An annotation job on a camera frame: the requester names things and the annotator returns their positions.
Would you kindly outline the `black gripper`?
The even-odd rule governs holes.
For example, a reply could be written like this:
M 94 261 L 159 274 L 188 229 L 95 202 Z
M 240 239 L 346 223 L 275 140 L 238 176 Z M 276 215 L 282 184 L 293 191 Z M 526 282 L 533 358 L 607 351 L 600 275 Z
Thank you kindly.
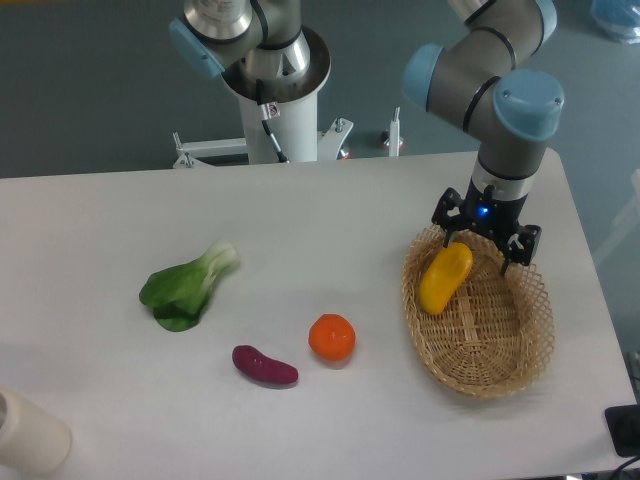
M 465 229 L 500 244 L 503 255 L 500 275 L 505 276 L 512 264 L 529 266 L 539 245 L 542 228 L 519 225 L 519 216 L 526 197 L 499 200 L 480 191 L 472 181 L 465 199 L 454 188 L 447 188 L 431 218 L 433 225 L 444 232 L 443 246 L 448 247 L 453 236 Z

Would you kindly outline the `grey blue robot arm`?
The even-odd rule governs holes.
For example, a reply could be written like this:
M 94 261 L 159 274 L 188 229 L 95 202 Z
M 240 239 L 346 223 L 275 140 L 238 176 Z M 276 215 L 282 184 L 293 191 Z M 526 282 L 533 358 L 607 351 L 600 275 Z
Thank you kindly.
M 552 76 L 522 67 L 554 32 L 550 1 L 455 1 L 467 35 L 453 48 L 427 44 L 408 61 L 404 95 L 475 138 L 480 148 L 465 194 L 448 189 L 432 217 L 447 237 L 468 230 L 490 240 L 506 265 L 528 265 L 541 230 L 519 216 L 564 91 Z M 171 21 L 175 49 L 202 76 L 221 78 L 239 101 L 253 164 L 337 159 L 350 124 L 326 132 L 317 95 L 331 58 L 302 23 L 297 1 L 188 1 Z

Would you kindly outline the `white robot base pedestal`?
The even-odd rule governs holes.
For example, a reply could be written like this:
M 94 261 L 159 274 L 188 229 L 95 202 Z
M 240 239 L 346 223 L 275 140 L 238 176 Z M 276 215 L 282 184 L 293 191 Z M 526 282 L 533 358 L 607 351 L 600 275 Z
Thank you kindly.
M 169 32 L 189 64 L 208 77 L 220 76 L 239 104 L 244 136 L 183 142 L 173 134 L 176 168 L 195 168 L 206 158 L 245 154 L 251 164 L 332 162 L 350 156 L 354 123 L 344 117 L 322 131 L 317 95 L 329 78 L 331 59 L 322 38 L 302 27 L 279 49 L 255 48 L 221 69 L 212 52 L 180 20 Z

